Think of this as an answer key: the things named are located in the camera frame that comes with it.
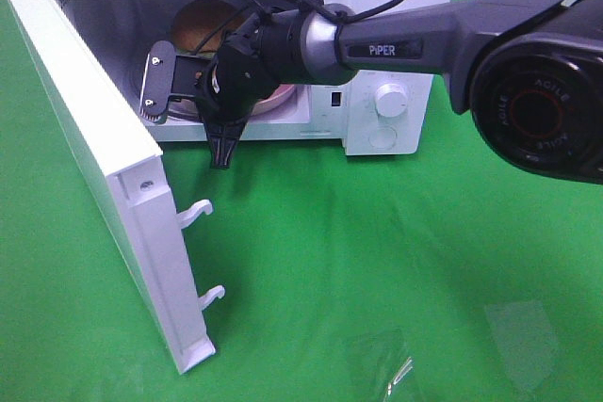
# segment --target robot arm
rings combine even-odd
[[[156,44],[167,54],[150,54],[141,110],[154,97],[167,106],[174,91],[193,99],[213,166],[228,168],[254,104],[279,84],[342,85],[359,70],[436,73],[453,111],[470,109],[504,159],[603,184],[603,0],[571,8],[562,1],[466,0],[350,23],[314,8],[255,13],[211,60]],[[349,14],[342,6],[322,9]],[[153,58],[175,63],[158,69]],[[159,76],[183,75],[184,85],[165,88],[164,81],[148,96]]]

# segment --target green tablecloth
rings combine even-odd
[[[601,186],[504,163],[440,79],[418,153],[165,144],[215,357],[178,376],[0,0],[0,399],[596,401]]]

